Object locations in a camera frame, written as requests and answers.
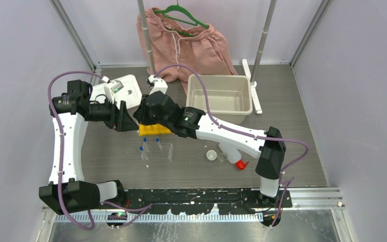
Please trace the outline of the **blue-capped small test tube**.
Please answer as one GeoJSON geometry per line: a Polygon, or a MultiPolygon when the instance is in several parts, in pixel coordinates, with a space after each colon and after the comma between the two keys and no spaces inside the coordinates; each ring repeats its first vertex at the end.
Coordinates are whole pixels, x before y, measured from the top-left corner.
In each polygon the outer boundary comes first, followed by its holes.
{"type": "Polygon", "coordinates": [[[147,152],[145,151],[144,147],[139,147],[139,149],[141,151],[141,159],[148,160],[149,157],[148,157],[147,152]]]}

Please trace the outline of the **white plastic squeeze bottle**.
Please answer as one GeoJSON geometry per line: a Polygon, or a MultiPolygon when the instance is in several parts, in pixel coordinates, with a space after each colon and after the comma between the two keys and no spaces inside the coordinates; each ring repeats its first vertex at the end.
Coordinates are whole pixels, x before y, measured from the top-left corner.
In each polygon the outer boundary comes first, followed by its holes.
{"type": "Polygon", "coordinates": [[[249,162],[244,162],[242,160],[241,153],[237,149],[223,143],[219,144],[219,148],[226,154],[228,161],[237,169],[244,170],[247,167],[249,162]]]}

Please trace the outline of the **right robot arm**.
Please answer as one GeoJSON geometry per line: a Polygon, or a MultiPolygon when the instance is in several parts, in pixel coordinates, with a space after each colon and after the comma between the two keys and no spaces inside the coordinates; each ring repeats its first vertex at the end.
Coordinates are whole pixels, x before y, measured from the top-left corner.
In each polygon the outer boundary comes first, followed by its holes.
{"type": "Polygon", "coordinates": [[[180,107],[160,91],[142,97],[134,118],[142,125],[160,124],[179,137],[214,141],[256,158],[260,202],[266,207],[278,202],[286,145],[277,128],[254,130],[216,120],[201,109],[180,107]]]}

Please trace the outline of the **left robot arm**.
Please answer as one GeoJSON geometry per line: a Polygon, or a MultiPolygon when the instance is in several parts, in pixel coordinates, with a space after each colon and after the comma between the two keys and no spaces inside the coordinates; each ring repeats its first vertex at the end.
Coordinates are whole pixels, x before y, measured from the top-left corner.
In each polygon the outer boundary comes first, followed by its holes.
{"type": "Polygon", "coordinates": [[[104,201],[114,208],[125,205],[127,195],[119,180],[98,184],[85,181],[81,153],[89,122],[103,122],[117,132],[138,130],[127,111],[133,97],[128,82],[114,79],[96,86],[69,81],[67,91],[52,98],[53,168],[48,185],[39,188],[39,198],[56,214],[97,209],[104,201]]]}

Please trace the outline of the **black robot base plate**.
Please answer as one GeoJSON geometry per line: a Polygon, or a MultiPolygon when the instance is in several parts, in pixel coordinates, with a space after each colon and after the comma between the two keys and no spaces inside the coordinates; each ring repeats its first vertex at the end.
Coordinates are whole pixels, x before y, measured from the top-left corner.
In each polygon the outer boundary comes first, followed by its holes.
{"type": "Polygon", "coordinates": [[[253,188],[215,189],[129,189],[125,197],[112,203],[129,209],[140,209],[152,205],[147,214],[174,215],[210,214],[214,207],[219,215],[255,214],[265,210],[291,208],[289,191],[278,191],[276,198],[266,198],[253,188]]]}

